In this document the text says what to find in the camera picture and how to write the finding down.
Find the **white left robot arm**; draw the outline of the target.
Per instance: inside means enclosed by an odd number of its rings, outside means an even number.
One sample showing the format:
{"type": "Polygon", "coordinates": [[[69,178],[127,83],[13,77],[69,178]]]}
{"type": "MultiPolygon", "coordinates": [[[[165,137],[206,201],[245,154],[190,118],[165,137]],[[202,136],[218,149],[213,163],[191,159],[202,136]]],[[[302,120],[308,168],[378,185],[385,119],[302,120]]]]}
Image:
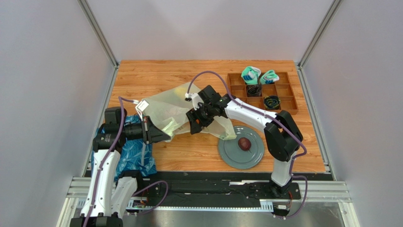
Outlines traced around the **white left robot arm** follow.
{"type": "Polygon", "coordinates": [[[121,227],[123,214],[131,196],[143,184],[137,170],[123,171],[117,182],[115,171],[123,146],[128,140],[142,140],[153,144],[169,140],[170,136],[157,128],[149,116],[140,123],[125,125],[127,112],[123,107],[105,110],[105,123],[93,139],[93,170],[88,195],[72,227],[121,227]]]}

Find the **pale yellow plastic bag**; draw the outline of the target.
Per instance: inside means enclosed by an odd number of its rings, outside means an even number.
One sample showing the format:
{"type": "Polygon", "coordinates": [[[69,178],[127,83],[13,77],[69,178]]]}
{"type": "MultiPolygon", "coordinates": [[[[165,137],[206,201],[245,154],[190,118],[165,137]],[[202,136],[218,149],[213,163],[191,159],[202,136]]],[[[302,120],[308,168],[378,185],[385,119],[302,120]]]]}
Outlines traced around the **pale yellow plastic bag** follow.
{"type": "MultiPolygon", "coordinates": [[[[143,99],[149,105],[142,110],[142,113],[149,116],[153,124],[171,138],[175,135],[189,133],[191,130],[186,113],[193,108],[193,105],[191,102],[185,101],[185,93],[189,84],[189,82],[184,83],[143,99]]],[[[236,138],[231,120],[221,116],[214,117],[213,122],[201,132],[222,140],[236,138]]]]}

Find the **dark red fake plum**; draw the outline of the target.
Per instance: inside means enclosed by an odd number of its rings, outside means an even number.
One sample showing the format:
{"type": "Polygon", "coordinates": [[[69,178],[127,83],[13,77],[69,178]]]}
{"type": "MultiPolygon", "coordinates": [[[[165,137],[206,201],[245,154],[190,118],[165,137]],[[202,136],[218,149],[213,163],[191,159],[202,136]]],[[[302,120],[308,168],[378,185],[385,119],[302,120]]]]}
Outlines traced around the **dark red fake plum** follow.
{"type": "Polygon", "coordinates": [[[242,151],[249,151],[252,147],[251,141],[246,137],[241,137],[237,144],[242,151]]]}

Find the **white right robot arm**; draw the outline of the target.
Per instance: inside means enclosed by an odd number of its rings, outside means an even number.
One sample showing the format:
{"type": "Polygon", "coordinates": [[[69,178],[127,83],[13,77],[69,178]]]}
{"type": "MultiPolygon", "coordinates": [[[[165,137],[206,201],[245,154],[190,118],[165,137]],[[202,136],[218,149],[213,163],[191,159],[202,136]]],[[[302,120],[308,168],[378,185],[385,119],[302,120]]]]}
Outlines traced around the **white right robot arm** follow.
{"type": "Polygon", "coordinates": [[[231,94],[221,96],[212,86],[197,93],[187,91],[184,97],[193,105],[186,114],[191,134],[201,132],[218,116],[243,122],[263,132],[268,151],[274,158],[271,193],[277,198],[289,194],[293,164],[303,140],[302,133],[289,112],[276,113],[259,109],[231,94]]]}

